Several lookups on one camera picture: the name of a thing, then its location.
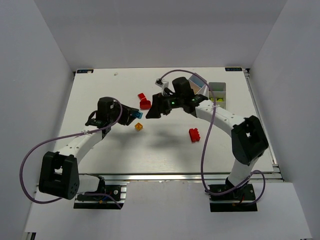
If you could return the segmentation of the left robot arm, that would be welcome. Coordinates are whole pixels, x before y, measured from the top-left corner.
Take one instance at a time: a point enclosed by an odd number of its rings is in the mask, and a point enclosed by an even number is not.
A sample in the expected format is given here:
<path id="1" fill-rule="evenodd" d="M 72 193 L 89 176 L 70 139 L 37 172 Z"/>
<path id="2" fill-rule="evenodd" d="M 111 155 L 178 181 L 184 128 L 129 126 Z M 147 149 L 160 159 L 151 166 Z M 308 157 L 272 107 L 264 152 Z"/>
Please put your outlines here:
<path id="1" fill-rule="evenodd" d="M 104 196 L 104 178 L 94 174 L 80 174 L 79 163 L 105 138 L 113 125 L 128 126 L 141 117 L 142 113 L 137 108 L 121 104 L 112 97 L 101 97 L 97 102 L 97 109 L 89 115 L 81 134 L 58 151 L 48 151 L 43 156 L 39 191 L 67 200 L 78 194 Z"/>

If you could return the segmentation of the cyan long lego brick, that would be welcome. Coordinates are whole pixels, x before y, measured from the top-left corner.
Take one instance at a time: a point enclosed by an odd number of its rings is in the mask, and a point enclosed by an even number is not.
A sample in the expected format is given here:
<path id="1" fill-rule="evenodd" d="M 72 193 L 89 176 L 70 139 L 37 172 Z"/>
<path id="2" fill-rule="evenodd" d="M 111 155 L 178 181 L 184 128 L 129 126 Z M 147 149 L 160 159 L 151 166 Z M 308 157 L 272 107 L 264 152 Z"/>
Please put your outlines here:
<path id="1" fill-rule="evenodd" d="M 143 117 L 143 113 L 141 111 L 137 111 L 133 115 L 137 119 L 141 119 Z"/>

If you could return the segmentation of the large red lego brick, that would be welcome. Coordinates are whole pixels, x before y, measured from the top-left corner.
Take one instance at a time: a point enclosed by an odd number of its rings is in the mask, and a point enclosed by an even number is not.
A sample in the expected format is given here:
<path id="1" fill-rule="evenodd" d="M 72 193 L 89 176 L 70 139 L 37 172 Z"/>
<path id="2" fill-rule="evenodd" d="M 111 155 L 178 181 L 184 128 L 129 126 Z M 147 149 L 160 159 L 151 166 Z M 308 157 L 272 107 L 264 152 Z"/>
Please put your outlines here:
<path id="1" fill-rule="evenodd" d="M 199 130 L 197 128 L 190 128 L 188 130 L 189 137 L 192 143 L 199 142 L 201 139 Z"/>

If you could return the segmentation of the small red lego brick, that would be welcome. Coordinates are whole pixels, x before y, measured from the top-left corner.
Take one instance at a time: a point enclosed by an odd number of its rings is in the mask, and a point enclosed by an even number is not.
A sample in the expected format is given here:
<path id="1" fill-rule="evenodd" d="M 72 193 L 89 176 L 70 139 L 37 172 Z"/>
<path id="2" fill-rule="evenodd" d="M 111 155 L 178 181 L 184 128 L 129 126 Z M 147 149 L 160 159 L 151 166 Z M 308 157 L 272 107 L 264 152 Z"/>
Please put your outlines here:
<path id="1" fill-rule="evenodd" d="M 144 101 L 144 100 L 147 99 L 146 96 L 145 96 L 143 93 L 140 93 L 140 94 L 138 94 L 137 96 L 138 96 L 138 98 L 139 98 L 140 101 Z"/>

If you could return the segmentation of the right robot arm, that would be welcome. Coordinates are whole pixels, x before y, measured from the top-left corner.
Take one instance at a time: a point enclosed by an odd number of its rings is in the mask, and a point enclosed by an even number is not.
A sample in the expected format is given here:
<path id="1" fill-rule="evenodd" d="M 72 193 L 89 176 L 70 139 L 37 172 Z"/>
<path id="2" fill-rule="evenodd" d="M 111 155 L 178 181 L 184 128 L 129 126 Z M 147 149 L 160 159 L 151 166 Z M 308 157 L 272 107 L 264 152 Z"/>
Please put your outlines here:
<path id="1" fill-rule="evenodd" d="M 152 105 L 146 118 L 159 119 L 173 109 L 182 108 L 185 113 L 218 127 L 230 136 L 235 158 L 232 170 L 225 180 L 226 190 L 229 192 L 246 184 L 257 160 L 269 147 L 260 120 L 254 115 L 243 117 L 214 105 L 206 96 L 195 94 L 185 77 L 173 80 L 174 90 L 170 90 L 168 82 L 161 79 L 155 83 L 161 87 L 161 92 L 152 96 Z"/>

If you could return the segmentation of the orange small lego brick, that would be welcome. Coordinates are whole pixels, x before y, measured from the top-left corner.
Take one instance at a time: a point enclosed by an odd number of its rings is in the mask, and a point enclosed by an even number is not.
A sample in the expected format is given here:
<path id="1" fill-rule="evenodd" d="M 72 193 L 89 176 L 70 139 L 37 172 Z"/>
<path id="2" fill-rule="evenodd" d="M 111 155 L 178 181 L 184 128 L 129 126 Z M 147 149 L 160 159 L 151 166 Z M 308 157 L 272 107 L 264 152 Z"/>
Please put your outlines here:
<path id="1" fill-rule="evenodd" d="M 134 128 L 137 130 L 137 131 L 141 131 L 143 129 L 143 125 L 141 123 L 136 123 L 134 125 Z"/>

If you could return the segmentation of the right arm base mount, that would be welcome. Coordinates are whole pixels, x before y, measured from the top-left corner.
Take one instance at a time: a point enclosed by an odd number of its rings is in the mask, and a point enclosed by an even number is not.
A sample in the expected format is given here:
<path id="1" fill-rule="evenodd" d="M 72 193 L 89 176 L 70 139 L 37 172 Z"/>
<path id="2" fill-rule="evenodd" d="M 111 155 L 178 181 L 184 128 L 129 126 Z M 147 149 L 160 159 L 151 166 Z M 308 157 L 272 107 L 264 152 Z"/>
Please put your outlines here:
<path id="1" fill-rule="evenodd" d="M 258 207 L 254 187 L 246 183 L 239 189 L 223 195 L 209 195 L 209 206 L 212 213 L 257 212 Z"/>

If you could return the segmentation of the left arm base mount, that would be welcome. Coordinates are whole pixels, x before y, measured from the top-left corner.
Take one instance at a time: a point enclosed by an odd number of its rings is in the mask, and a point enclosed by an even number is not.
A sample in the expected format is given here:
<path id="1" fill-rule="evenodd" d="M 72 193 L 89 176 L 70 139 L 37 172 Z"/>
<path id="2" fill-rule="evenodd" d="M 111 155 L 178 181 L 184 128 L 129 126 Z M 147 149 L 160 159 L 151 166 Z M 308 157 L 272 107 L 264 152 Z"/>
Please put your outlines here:
<path id="1" fill-rule="evenodd" d="M 120 210 L 125 202 L 127 186 L 106 180 L 101 175 L 81 174 L 73 208 L 79 210 Z"/>

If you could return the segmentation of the red rounded lego piece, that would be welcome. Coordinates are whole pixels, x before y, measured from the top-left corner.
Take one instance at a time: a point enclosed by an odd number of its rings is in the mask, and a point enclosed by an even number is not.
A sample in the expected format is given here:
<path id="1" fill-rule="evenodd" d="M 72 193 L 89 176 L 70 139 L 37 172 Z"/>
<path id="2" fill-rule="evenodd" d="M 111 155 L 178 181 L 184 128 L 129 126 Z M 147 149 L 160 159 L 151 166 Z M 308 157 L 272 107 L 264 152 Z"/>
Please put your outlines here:
<path id="1" fill-rule="evenodd" d="M 141 100 L 139 103 L 139 107 L 141 110 L 149 110 L 152 107 L 152 103 L 150 100 Z"/>

